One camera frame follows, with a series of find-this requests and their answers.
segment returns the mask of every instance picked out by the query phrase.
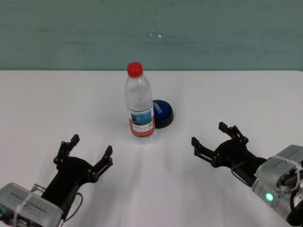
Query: bottle label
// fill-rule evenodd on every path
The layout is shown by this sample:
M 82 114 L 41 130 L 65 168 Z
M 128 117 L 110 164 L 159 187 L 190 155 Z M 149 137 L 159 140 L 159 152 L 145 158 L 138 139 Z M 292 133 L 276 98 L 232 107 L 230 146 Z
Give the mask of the bottle label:
M 155 130 L 153 106 L 148 110 L 136 112 L 128 109 L 129 123 L 132 133 L 138 137 L 146 137 Z

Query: red bottle cap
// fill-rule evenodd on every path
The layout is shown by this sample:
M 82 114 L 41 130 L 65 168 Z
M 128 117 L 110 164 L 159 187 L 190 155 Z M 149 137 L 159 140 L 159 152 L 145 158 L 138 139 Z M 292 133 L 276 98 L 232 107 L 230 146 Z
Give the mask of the red bottle cap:
M 130 77 L 139 77 L 143 74 L 143 67 L 139 62 L 129 63 L 127 66 L 127 73 Z

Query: teal wall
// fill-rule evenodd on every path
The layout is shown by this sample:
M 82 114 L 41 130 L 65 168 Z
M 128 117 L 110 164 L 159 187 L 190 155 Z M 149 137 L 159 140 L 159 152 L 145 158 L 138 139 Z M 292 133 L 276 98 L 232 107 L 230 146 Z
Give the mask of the teal wall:
M 0 69 L 302 70 L 303 0 L 0 0 Z

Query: cable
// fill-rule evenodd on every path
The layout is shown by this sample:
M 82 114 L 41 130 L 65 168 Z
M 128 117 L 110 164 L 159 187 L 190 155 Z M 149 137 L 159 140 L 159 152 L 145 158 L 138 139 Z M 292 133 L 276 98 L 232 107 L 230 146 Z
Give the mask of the cable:
M 277 155 L 274 155 L 273 156 L 274 158 L 278 158 L 278 159 L 281 159 L 281 160 L 284 160 L 285 162 L 289 162 L 289 163 L 292 163 L 296 166 L 296 172 L 297 172 L 297 183 L 295 185 L 295 187 L 291 190 L 292 192 L 294 192 L 296 189 L 300 188 L 300 170 L 302 170 L 302 167 L 300 166 L 300 164 L 298 164 L 297 162 L 293 161 L 293 160 L 290 160 L 290 159 L 287 159 L 287 158 L 284 158 L 284 157 L 280 157 L 280 156 L 277 156 Z
M 285 194 L 285 192 L 284 192 L 284 186 L 283 186 L 283 185 L 280 186 L 280 193 L 281 193 L 281 195 L 282 195 L 284 198 L 289 198 L 289 197 L 290 197 L 289 194 Z
M 67 221 L 70 220 L 72 217 L 74 217 L 74 215 L 78 212 L 80 206 L 81 206 L 82 203 L 83 203 L 83 195 L 82 195 L 81 193 L 79 193 L 79 192 L 77 192 L 76 195 L 79 195 L 79 196 L 81 197 L 80 204 L 79 204 L 79 206 L 77 207 L 77 209 L 75 210 L 75 212 L 73 212 L 73 214 L 70 215 L 70 216 L 65 220 L 65 222 L 67 222 Z
M 238 164 L 236 164 L 236 165 L 234 165 L 234 166 L 232 166 L 231 167 L 231 171 L 232 171 L 232 175 L 234 175 L 239 181 L 241 181 L 243 184 L 245 184 L 245 185 L 247 185 L 248 186 L 248 184 L 244 181 L 244 180 L 242 180 L 238 175 L 236 175 L 235 173 L 234 173 L 234 169 L 236 169 L 236 168 L 238 168 L 239 166 L 241 166 L 241 165 L 243 165 L 244 164 L 244 162 L 240 162 L 240 163 L 238 163 Z

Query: table surface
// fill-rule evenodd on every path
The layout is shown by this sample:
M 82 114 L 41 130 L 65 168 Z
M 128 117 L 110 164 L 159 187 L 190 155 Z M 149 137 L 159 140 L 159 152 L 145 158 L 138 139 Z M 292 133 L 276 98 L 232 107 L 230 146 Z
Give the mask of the table surface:
M 71 227 L 285 227 L 288 224 L 230 169 L 194 156 L 191 137 L 215 149 L 237 125 L 248 149 L 268 158 L 303 145 L 303 73 L 298 71 L 147 71 L 154 99 L 175 119 L 148 144 L 130 133 L 123 71 L 0 71 L 0 187 L 47 186 L 60 142 L 79 134 L 71 156 L 96 163 L 108 145 L 113 162 Z M 71 209 L 80 200 L 76 198 Z

